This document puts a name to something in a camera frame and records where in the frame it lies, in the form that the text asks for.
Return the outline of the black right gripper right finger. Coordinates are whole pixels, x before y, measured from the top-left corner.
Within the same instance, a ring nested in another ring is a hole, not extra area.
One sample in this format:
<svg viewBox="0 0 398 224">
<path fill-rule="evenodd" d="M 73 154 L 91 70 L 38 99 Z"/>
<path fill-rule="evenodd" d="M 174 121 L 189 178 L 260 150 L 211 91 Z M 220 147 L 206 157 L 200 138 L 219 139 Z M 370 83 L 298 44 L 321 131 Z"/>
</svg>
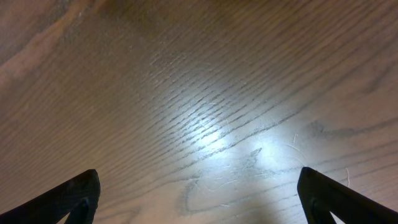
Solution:
<svg viewBox="0 0 398 224">
<path fill-rule="evenodd" d="M 397 212 L 310 168 L 303 167 L 297 183 L 308 223 L 397 223 Z"/>
</svg>

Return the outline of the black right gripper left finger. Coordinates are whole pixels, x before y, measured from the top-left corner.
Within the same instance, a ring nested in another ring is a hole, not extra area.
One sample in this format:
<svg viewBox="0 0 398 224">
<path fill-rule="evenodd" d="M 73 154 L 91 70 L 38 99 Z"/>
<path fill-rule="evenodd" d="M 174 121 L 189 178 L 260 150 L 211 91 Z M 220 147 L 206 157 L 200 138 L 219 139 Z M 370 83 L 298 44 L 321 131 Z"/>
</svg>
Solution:
<svg viewBox="0 0 398 224">
<path fill-rule="evenodd" d="M 89 169 L 32 200 L 1 214 L 1 223 L 92 224 L 101 186 L 98 173 Z"/>
</svg>

